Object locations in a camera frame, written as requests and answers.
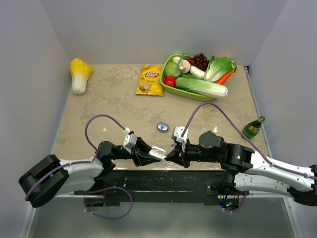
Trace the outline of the white earbud charging case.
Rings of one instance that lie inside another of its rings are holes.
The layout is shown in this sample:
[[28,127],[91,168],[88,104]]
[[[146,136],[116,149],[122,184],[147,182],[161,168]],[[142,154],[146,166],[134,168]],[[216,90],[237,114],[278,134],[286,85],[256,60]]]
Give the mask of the white earbud charging case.
[[160,147],[153,146],[149,151],[149,155],[157,159],[164,160],[166,158],[166,151]]

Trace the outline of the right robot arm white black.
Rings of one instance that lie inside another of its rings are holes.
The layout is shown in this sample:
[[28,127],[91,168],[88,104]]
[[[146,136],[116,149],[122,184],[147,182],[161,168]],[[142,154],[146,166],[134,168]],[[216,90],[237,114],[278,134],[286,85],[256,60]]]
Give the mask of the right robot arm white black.
[[316,166],[300,167],[272,158],[264,159],[260,152],[226,143],[211,131],[203,133],[197,145],[180,142],[177,136],[174,141],[174,149],[165,158],[167,161],[185,168],[191,161],[220,163],[224,170],[222,179],[209,184],[218,194],[261,191],[281,194],[306,206],[317,204]]

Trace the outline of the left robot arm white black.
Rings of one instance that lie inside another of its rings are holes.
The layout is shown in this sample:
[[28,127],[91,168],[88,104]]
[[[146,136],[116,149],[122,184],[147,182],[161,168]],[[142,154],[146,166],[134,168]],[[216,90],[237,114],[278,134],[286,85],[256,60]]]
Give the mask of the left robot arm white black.
[[135,166],[160,162],[166,151],[149,146],[140,137],[124,140],[123,145],[103,141],[95,156],[84,160],[60,160],[55,154],[42,159],[18,181],[25,200],[34,208],[50,202],[55,196],[75,191],[98,194],[103,188],[101,179],[115,168],[114,160],[130,159]]

